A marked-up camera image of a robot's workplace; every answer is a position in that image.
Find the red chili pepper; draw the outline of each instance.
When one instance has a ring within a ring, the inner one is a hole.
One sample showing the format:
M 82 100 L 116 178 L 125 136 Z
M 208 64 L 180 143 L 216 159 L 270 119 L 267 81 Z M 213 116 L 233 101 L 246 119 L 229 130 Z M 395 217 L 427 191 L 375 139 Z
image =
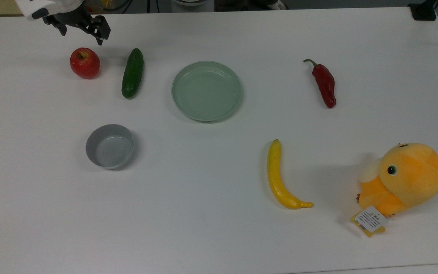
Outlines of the red chili pepper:
M 336 97 L 334 97 L 334 77 L 329 70 L 321 64 L 316 64 L 310 59 L 305 59 L 304 62 L 311 62 L 313 64 L 312 75 L 319 86 L 320 94 L 328 108 L 333 108 L 336 105 Z

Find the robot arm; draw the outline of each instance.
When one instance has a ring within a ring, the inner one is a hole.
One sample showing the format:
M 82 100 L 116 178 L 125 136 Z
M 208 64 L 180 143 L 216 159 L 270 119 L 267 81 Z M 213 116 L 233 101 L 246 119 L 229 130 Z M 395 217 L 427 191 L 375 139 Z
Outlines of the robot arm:
M 45 24 L 59 29 L 62 36 L 69 25 L 94 36 L 102 45 L 111 32 L 104 16 L 93 18 L 87 12 L 84 0 L 16 0 L 16 4 L 28 20 L 43 18 Z

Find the cable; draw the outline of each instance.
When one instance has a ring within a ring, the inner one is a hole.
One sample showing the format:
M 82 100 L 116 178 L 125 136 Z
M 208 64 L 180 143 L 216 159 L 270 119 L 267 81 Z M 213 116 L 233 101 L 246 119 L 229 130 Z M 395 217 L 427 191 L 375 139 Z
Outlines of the cable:
M 113 8 L 113 9 L 106 9 L 106 8 L 104 8 L 104 10 L 105 10 L 105 11 L 117 11 L 117 10 L 122 9 L 124 6 L 126 6 L 126 4 L 130 4 L 132 1 L 133 1 L 133 0 L 126 0 L 126 1 L 124 1 L 124 2 L 123 2 L 119 7 L 117 7 L 117 8 Z
M 130 1 L 129 1 L 128 5 L 127 5 L 126 8 L 123 10 L 122 14 L 124 14 L 124 13 L 127 11 L 127 9 L 129 8 L 129 6 L 131 5 L 132 2 L 133 2 L 133 0 L 130 0 Z

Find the paper tag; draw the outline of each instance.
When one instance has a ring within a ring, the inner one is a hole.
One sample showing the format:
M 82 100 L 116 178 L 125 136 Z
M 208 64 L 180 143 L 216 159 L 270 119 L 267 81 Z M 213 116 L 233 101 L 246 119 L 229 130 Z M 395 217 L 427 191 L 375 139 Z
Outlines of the paper tag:
M 353 221 L 360 226 L 361 229 L 366 229 L 370 233 L 374 233 L 377 229 L 382 228 L 388 222 L 388 219 L 374 206 L 370 206 L 353 217 Z

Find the banana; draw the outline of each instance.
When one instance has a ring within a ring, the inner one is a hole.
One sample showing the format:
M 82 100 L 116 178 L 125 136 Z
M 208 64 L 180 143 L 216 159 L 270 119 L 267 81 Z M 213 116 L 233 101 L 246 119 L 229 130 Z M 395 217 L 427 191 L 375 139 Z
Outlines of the banana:
M 268 150 L 268 181 L 275 198 L 289 209 L 312 207 L 313 203 L 304 202 L 293 196 L 283 185 L 280 176 L 281 145 L 278 139 L 271 143 Z

